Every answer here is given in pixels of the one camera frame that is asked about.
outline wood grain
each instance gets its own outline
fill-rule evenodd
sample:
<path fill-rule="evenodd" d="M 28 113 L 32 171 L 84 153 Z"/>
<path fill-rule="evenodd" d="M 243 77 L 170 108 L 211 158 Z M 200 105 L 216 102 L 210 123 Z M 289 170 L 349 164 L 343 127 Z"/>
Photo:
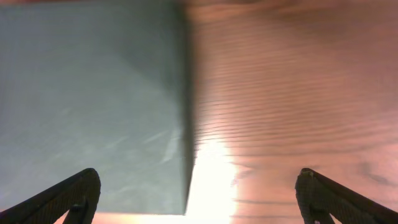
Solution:
<path fill-rule="evenodd" d="M 303 167 L 398 210 L 396 9 L 191 9 L 203 163 L 196 169 L 206 186 L 192 188 L 196 211 L 218 210 L 232 223 L 303 223 L 294 190 Z M 217 193 L 207 196 L 212 187 Z"/>

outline wooden surface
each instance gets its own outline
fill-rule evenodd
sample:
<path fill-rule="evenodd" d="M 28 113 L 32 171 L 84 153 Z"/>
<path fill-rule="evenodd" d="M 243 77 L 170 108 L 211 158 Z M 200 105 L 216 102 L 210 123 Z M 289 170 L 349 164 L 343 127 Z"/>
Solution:
<path fill-rule="evenodd" d="M 303 167 L 398 210 L 398 4 L 268 8 L 188 8 L 198 154 L 187 216 L 95 223 L 303 223 Z"/>

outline wooden table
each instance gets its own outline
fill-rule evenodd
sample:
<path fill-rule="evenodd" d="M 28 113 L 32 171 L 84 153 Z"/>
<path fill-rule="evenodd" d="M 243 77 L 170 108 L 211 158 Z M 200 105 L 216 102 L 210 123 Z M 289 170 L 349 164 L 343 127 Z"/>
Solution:
<path fill-rule="evenodd" d="M 398 3 L 266 8 L 188 9 L 198 152 L 187 216 L 95 223 L 303 223 L 303 167 L 398 210 Z"/>

